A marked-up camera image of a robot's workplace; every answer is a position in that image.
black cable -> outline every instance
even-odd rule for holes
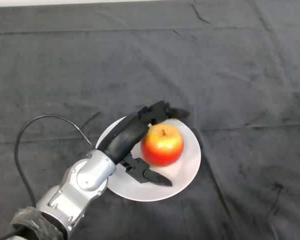
[[[52,115],[52,114],[46,114],[46,115],[41,115],[41,116],[37,116],[35,118],[33,118],[32,120],[28,121],[19,131],[17,137],[16,137],[16,140],[15,140],[15,145],[14,145],[14,162],[15,162],[15,165],[16,165],[16,168],[19,172],[19,175],[25,185],[25,188],[30,196],[30,199],[31,199],[31,204],[32,206],[35,208],[36,207],[36,204],[37,204],[37,201],[36,201],[36,197],[35,197],[35,194],[34,194],[34,191],[32,190],[25,174],[24,174],[24,171],[22,170],[21,168],[21,165],[20,165],[20,162],[19,162],[19,144],[20,144],[20,140],[21,140],[21,137],[23,135],[23,133],[25,132],[25,130],[27,129],[27,127],[29,127],[30,124],[32,124],[33,122],[39,120],[39,119],[43,119],[43,118],[56,118],[56,119],[61,119],[61,120],[64,120],[66,122],[68,122],[69,124],[71,124],[72,126],[74,126],[78,131],[79,133],[83,136],[83,138],[85,139],[85,141],[89,144],[89,146],[95,150],[96,148],[94,147],[94,145],[89,141],[89,139],[86,137],[86,135],[81,131],[81,129],[72,121],[70,121],[69,119],[63,117],[63,116],[58,116],[58,115]],[[15,236],[17,234],[20,233],[20,231],[24,230],[24,227],[21,226],[21,227],[18,227],[17,229],[15,229],[14,231],[12,231],[11,233],[3,236],[0,238],[0,240],[6,240],[8,238],[11,238],[12,236]]]

dark gray fabric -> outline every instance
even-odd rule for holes
[[[99,113],[85,128],[96,141],[162,99],[200,132],[196,178],[158,202],[107,190],[73,239],[300,240],[300,0],[0,8],[0,236],[30,204],[13,161],[27,120]],[[89,150],[57,119],[22,140],[37,198]]]

